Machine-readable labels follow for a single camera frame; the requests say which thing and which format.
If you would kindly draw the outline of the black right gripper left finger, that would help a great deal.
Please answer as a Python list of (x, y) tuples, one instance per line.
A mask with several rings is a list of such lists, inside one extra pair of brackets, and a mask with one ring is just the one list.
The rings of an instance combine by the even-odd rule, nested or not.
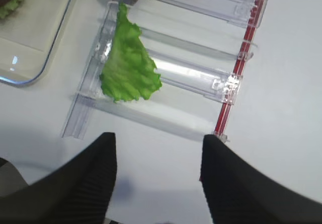
[(104, 223), (116, 175), (116, 136), (105, 132), (50, 175), (1, 197), (1, 223)]

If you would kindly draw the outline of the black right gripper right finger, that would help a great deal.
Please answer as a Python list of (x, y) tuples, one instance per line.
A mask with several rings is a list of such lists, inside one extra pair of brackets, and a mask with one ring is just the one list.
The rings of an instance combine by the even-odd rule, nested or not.
[(212, 134), (203, 138), (200, 181), (214, 223), (321, 223), (321, 203), (268, 178)]

